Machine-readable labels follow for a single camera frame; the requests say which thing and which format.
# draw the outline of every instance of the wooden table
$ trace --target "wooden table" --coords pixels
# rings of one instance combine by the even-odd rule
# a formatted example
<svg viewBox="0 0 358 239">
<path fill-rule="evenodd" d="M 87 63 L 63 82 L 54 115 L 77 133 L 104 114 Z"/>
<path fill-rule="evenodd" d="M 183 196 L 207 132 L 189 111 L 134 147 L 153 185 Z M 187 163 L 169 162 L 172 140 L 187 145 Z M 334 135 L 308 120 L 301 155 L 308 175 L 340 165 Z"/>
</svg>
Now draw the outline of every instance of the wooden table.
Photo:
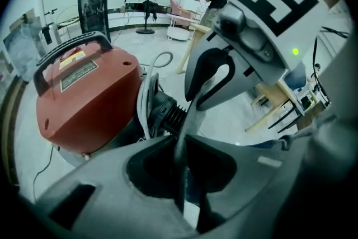
<svg viewBox="0 0 358 239">
<path fill-rule="evenodd" d="M 271 105 L 272 109 L 264 115 L 260 120 L 258 120 L 256 123 L 251 125 L 249 128 L 247 128 L 246 132 L 251 132 L 254 129 L 258 128 L 262 124 L 264 124 L 270 117 L 272 117 L 275 112 L 278 111 L 279 108 L 282 107 L 284 103 L 287 102 L 287 100 L 290 100 L 293 105 L 297 107 L 299 112 L 304 115 L 304 109 L 301 106 L 300 103 L 298 103 L 298 100 L 296 96 L 293 94 L 292 90 L 287 86 L 287 84 L 284 82 L 283 79 L 280 79 L 275 85 L 269 86 L 262 82 L 258 83 L 256 85 L 257 91 L 260 93 L 260 96 L 257 97 L 251 105 L 256 104 L 259 102 L 259 100 L 263 98 L 267 98 Z"/>
<path fill-rule="evenodd" d="M 180 74 L 183 72 L 183 67 L 184 64 L 187 60 L 187 58 L 189 57 L 193 47 L 201 40 L 201 38 L 208 33 L 211 28 L 208 28 L 206 26 L 200 25 L 200 24 L 191 24 L 189 29 L 194 29 L 194 33 L 193 36 L 191 38 L 191 41 L 189 43 L 188 48 L 186 49 L 185 55 L 183 57 L 183 59 L 181 60 L 178 69 L 177 69 L 177 74 Z"/>
<path fill-rule="evenodd" d="M 315 103 L 312 107 L 308 108 L 308 110 L 305 111 L 304 116 L 296 120 L 297 130 L 302 130 L 311 125 L 317 115 L 319 115 L 325 108 L 325 105 L 321 101 Z"/>
</svg>

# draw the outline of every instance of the red vacuum cleaner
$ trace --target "red vacuum cleaner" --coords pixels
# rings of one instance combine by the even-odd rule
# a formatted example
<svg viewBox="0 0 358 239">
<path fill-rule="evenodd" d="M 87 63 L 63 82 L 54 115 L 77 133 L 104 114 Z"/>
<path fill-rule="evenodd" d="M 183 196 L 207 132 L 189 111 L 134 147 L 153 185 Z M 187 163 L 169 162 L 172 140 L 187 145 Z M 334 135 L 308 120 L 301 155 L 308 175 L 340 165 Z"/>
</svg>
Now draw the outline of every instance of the red vacuum cleaner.
<svg viewBox="0 0 358 239">
<path fill-rule="evenodd" d="M 91 154 L 144 138 L 136 114 L 145 78 L 135 56 L 89 32 L 47 53 L 37 64 L 37 123 L 41 135 L 66 151 Z M 158 74 L 148 89 L 150 136 L 177 134 L 186 112 L 158 89 Z"/>
</svg>

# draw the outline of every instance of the vacuum cleaner handle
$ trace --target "vacuum cleaner handle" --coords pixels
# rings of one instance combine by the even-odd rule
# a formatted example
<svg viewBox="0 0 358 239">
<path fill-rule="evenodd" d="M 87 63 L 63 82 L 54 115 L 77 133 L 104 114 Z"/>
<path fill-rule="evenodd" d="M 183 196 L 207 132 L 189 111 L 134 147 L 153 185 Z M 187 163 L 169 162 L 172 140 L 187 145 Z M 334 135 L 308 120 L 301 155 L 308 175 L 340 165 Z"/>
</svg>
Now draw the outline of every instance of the vacuum cleaner handle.
<svg viewBox="0 0 358 239">
<path fill-rule="evenodd" d="M 92 41 L 98 42 L 101 46 L 102 51 L 108 51 L 113 49 L 111 43 L 108 41 L 107 37 L 103 33 L 94 31 L 71 38 L 64 43 L 61 43 L 55 49 L 43 56 L 36 64 L 38 68 L 34 74 L 34 84 L 37 90 L 37 94 L 39 94 L 39 96 L 42 96 L 50 87 L 43 75 L 43 72 L 48 67 L 48 65 L 53 64 L 60 56 L 62 56 L 64 53 L 71 50 L 72 48 Z"/>
</svg>

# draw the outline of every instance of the warning label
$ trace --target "warning label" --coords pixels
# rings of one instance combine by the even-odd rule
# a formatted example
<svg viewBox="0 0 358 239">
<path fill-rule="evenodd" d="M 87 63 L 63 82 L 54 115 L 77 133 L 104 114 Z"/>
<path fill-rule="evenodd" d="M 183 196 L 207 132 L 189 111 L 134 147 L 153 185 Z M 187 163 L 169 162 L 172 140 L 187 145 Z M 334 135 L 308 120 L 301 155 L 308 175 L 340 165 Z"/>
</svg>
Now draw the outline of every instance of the warning label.
<svg viewBox="0 0 358 239">
<path fill-rule="evenodd" d="M 89 61 L 86 64 L 80 66 L 72 73 L 61 79 L 61 92 L 66 90 L 69 86 L 76 83 L 79 79 L 97 69 L 98 65 L 94 61 Z"/>
<path fill-rule="evenodd" d="M 85 55 L 85 53 L 83 51 L 77 52 L 76 54 L 71 55 L 70 57 L 68 57 L 66 60 L 63 60 L 60 63 L 60 70 L 65 67 L 66 65 L 68 65 L 69 63 L 72 62 L 73 59 L 76 60 L 80 60 L 81 58 L 83 58 Z"/>
</svg>

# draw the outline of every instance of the white sticker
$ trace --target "white sticker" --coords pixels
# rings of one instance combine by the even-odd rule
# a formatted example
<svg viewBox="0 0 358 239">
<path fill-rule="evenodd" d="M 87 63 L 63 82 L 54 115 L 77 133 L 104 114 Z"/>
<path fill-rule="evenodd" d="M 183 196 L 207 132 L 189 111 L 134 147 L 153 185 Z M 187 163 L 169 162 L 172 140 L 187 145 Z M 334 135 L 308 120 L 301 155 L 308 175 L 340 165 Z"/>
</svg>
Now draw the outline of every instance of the white sticker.
<svg viewBox="0 0 358 239">
<path fill-rule="evenodd" d="M 272 158 L 265 157 L 265 156 L 260 156 L 257 159 L 257 162 L 275 168 L 279 168 L 282 165 L 282 161 L 273 160 Z"/>
<path fill-rule="evenodd" d="M 98 68 L 98 65 L 93 61 L 90 60 L 86 64 L 82 65 L 81 67 L 77 68 L 76 70 L 72 71 L 66 77 L 62 78 L 60 81 L 61 85 L 61 92 L 66 90 L 69 86 L 76 83 L 79 79 L 83 78 L 88 73 L 91 73 L 95 69 Z"/>
<path fill-rule="evenodd" d="M 81 51 L 79 53 L 76 54 L 76 60 L 80 60 L 81 58 L 83 58 L 85 55 L 85 53 L 83 51 Z"/>
</svg>

